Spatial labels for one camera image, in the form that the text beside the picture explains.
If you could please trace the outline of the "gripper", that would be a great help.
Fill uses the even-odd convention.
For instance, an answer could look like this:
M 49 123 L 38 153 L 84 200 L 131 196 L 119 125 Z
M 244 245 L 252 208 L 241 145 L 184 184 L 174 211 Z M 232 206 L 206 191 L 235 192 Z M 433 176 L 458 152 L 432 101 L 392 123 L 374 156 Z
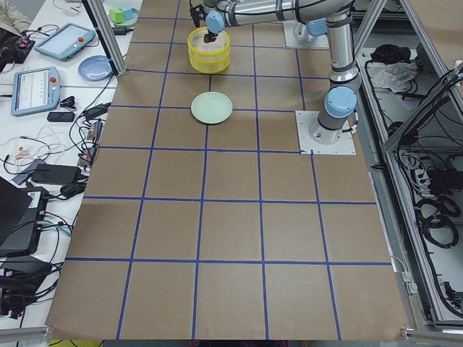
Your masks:
M 217 34 L 209 33 L 207 34 L 207 41 L 208 42 L 214 42 L 217 39 Z

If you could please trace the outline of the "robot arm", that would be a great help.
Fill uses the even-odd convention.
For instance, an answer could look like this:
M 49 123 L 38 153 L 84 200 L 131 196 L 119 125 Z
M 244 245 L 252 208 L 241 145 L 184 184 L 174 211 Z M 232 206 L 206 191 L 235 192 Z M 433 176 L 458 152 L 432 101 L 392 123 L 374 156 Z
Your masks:
M 306 36 L 312 22 L 324 22 L 331 59 L 330 89 L 323 109 L 309 130 L 319 140 L 322 135 L 337 136 L 344 132 L 344 122 L 355 112 L 361 79 L 354 58 L 352 36 L 353 1 L 203 1 L 190 6 L 195 26 L 204 20 L 208 29 L 206 43 L 214 42 L 226 27 L 296 20 L 305 25 Z

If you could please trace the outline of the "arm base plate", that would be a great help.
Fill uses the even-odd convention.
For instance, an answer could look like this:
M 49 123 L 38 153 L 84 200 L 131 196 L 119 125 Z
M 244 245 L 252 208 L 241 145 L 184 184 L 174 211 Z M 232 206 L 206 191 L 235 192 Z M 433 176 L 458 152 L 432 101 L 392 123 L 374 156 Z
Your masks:
M 328 50 L 326 19 L 313 20 L 307 24 L 297 21 L 284 22 L 284 36 L 287 48 Z
M 346 120 L 341 129 L 327 130 L 318 122 L 318 111 L 295 111 L 300 153 L 303 155 L 356 155 Z

